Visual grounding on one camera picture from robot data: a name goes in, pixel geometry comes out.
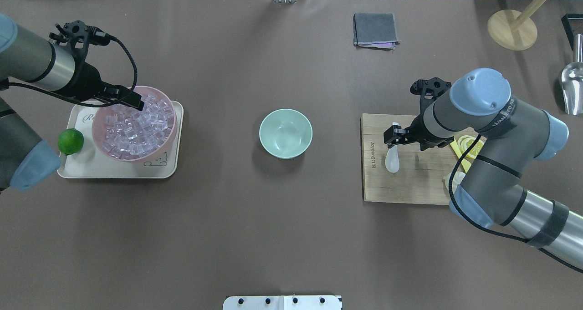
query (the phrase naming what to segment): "round wooden base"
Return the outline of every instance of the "round wooden base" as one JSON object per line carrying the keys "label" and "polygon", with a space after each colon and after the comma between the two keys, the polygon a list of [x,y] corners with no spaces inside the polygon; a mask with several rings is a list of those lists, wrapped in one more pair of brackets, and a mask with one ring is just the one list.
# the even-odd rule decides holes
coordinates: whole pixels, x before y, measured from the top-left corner
{"label": "round wooden base", "polygon": [[537,41],[537,26],[527,18],[516,30],[510,24],[520,15],[519,11],[498,11],[488,20],[488,32],[500,46],[512,51],[524,51]]}

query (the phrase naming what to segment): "gray cloth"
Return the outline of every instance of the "gray cloth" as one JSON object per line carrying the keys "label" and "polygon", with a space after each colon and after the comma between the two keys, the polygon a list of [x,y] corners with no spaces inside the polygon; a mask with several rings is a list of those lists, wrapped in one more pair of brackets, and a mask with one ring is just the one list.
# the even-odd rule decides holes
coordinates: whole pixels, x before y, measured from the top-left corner
{"label": "gray cloth", "polygon": [[392,49],[399,42],[392,13],[354,14],[354,46]]}

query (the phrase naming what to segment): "wooden cutting board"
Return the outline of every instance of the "wooden cutting board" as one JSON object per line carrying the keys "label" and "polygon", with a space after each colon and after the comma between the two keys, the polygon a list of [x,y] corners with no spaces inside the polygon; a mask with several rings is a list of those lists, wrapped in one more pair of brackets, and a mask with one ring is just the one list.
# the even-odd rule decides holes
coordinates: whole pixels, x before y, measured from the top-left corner
{"label": "wooden cutting board", "polygon": [[[400,170],[390,173],[385,167],[387,145],[383,133],[393,122],[408,127],[414,115],[363,114],[360,120],[363,163],[364,200],[369,202],[442,204],[450,202],[443,177],[457,161],[451,147],[419,150],[419,144],[399,145]],[[455,134],[456,140],[468,134],[469,128]]]}

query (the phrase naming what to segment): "cartoon drawing on tray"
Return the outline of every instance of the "cartoon drawing on tray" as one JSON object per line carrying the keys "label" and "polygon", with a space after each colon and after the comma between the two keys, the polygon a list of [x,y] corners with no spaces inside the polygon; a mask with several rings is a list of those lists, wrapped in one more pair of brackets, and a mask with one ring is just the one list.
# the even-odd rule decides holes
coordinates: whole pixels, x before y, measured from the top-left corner
{"label": "cartoon drawing on tray", "polygon": [[160,156],[158,159],[154,160],[154,163],[152,163],[150,161],[144,162],[144,167],[166,167],[166,165],[168,165],[168,162],[166,162],[167,160],[168,160],[168,152],[164,152],[164,154],[162,154],[162,156]]}

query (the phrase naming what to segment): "lemon slice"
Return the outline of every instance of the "lemon slice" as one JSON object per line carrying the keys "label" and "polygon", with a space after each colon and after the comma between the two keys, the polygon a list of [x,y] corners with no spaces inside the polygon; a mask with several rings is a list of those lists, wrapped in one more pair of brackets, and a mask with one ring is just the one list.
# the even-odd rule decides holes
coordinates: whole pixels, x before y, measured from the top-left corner
{"label": "lemon slice", "polygon": [[[472,136],[468,136],[468,135],[462,136],[458,140],[458,144],[460,145],[460,151],[462,153],[466,152],[466,150],[468,150],[468,148],[472,145],[472,143],[475,140],[476,140],[476,138],[472,137]],[[477,142],[477,144],[472,148],[472,150],[470,150],[470,152],[468,153],[468,155],[466,157],[470,158],[470,159],[475,159],[483,146],[484,146],[484,142],[482,140],[479,140]]]}

